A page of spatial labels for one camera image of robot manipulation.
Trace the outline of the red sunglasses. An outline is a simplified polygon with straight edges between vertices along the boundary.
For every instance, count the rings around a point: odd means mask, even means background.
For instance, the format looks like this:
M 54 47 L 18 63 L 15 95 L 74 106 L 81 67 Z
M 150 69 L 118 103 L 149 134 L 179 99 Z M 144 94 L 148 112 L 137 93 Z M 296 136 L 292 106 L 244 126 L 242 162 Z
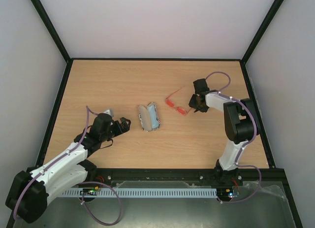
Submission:
M 172 92 L 169 96 L 167 96 L 164 100 L 165 104 L 168 105 L 169 107 L 175 109 L 179 114 L 183 115 L 183 116 L 186 116 L 191 110 L 192 108 L 190 108 L 189 110 L 186 110 L 185 108 L 183 107 L 180 107 L 180 106 L 177 106 L 171 99 L 170 97 L 173 96 L 174 94 L 176 94 L 178 91 L 180 91 L 182 89 L 179 88 L 178 90 Z

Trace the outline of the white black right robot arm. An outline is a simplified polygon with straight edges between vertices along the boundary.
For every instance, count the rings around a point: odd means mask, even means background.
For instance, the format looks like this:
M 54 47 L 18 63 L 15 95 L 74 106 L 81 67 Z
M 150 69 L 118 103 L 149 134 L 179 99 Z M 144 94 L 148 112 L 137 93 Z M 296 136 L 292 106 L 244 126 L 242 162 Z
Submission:
M 238 177 L 239 161 L 245 148 L 260 134 L 253 101 L 249 98 L 229 97 L 219 90 L 210 90 L 205 78 L 195 80 L 193 87 L 195 93 L 189 101 L 189 107 L 195 112 L 206 113 L 214 108 L 223 113 L 228 141 L 222 156 L 216 162 L 214 180 L 219 185 L 227 185 Z

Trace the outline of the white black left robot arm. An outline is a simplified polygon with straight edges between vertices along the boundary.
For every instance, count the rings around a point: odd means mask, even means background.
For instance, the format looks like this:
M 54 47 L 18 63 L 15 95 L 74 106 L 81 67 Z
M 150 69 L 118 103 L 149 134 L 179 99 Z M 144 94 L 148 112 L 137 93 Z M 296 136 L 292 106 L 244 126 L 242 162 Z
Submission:
M 36 221 L 47 206 L 66 190 L 79 184 L 102 185 L 96 180 L 96 165 L 88 157 L 102 148 L 103 142 L 130 130 L 131 121 L 124 117 L 113 120 L 109 112 L 99 113 L 92 125 L 58 156 L 32 171 L 20 171 L 13 179 L 5 205 L 14 219 Z

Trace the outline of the stars and stripes glasses case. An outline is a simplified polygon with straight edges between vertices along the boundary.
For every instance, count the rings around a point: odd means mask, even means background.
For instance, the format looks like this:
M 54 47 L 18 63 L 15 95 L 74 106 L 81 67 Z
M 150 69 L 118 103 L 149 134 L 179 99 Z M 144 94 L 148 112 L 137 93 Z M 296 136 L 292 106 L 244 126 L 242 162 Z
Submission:
M 150 119 L 150 115 L 149 115 L 149 111 L 148 111 L 150 108 L 154 108 L 155 111 L 157 112 L 157 115 L 158 115 L 157 106 L 154 102 L 150 102 L 146 106 L 145 105 L 138 105 L 138 107 L 137 107 L 141 127 L 146 132 L 156 131 L 156 130 L 152 130 L 151 119 Z

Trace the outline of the light blue cleaning cloth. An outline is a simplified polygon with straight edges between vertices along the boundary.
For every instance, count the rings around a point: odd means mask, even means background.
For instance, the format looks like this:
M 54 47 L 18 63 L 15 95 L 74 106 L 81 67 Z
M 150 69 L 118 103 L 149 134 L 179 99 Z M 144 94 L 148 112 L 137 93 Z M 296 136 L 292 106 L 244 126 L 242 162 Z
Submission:
M 157 112 L 155 111 L 154 108 L 150 108 L 148 111 L 149 111 L 149 115 L 151 119 L 152 130 L 157 130 L 160 127 L 160 122 L 159 122 L 159 117 L 157 115 Z

